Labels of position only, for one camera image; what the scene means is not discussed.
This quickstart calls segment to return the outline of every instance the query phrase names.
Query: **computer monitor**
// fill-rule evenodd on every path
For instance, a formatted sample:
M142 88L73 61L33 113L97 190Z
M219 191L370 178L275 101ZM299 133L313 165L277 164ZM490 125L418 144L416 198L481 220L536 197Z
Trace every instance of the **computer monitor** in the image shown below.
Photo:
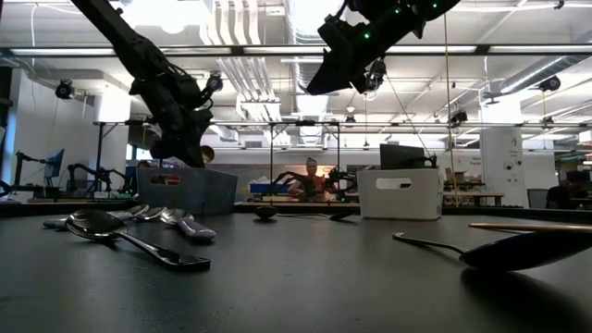
M59 169L62 167L62 160L64 159L64 150L53 152L45 160L45 178L52 179L59 177Z
M398 144L380 145L380 169L382 170L425 168L425 157L424 148Z

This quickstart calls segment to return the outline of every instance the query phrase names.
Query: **brown egg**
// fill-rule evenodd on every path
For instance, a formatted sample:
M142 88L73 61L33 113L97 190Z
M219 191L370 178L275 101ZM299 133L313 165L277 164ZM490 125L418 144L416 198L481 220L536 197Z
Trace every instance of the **brown egg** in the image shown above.
M278 213L278 209L274 206L261 206L255 209L255 214L262 220L267 220Z

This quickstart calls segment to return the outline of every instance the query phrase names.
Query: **white bin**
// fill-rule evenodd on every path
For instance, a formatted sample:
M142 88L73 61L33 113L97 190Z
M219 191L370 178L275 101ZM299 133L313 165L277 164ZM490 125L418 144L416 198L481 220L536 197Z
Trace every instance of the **white bin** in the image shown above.
M442 216L437 169L369 170L357 176L362 217L435 220Z

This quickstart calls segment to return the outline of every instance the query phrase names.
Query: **dark table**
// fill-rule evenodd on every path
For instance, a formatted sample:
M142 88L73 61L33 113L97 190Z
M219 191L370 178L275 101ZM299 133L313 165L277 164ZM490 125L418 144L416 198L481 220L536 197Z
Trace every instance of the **dark table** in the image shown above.
M235 214L205 219L218 232L210 246L164 224L130 224L148 241L212 259L207 272L183 273L123 240L110 248L44 230L46 217L0 220L0 332L592 332L590 251L487 275L455 253L391 239L403 231L471 248L512 234L469 222L542 222L261 224Z

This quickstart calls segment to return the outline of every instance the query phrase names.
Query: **silver spoon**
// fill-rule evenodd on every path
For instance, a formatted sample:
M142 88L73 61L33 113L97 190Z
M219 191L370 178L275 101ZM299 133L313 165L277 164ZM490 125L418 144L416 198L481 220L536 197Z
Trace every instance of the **silver spoon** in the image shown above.
M216 232L195 222L189 212L182 209L167 209L160 216L160 221L169 226L178 226L188 237L195 241L211 241Z
M68 217L66 226L73 234L89 240L108 241L120 237L150 254L167 267L195 269L210 267L209 259L179 254L131 236L123 221L100 210L79 210Z
M149 209L150 206L148 204L140 204L124 211L113 211L107 213L112 216L116 216L120 220L128 220L134 218L135 216L145 213ZM66 228L66 218L46 220L45 222L43 222L43 226L46 228L54 228L60 231L68 230L68 228Z
M167 209L166 207L150 208L150 209L146 210L145 212L136 215L135 218L139 219L141 221L150 221L152 219L160 217L160 215L163 214L163 212L165 212L166 209Z

